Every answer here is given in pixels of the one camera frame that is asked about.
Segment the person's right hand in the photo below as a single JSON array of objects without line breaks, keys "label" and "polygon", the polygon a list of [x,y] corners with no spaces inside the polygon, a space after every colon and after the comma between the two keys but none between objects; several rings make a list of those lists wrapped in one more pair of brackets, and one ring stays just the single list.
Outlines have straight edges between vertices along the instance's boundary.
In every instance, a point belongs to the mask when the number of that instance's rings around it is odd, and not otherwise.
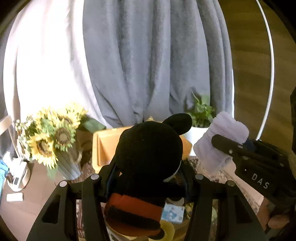
[{"label": "person's right hand", "polygon": [[269,201],[266,198],[264,198],[259,208],[259,211],[257,213],[257,218],[263,230],[266,230],[267,227],[273,228],[273,229],[283,228],[286,224],[289,223],[290,221],[289,217],[284,214],[270,217],[268,204],[269,204]]}]

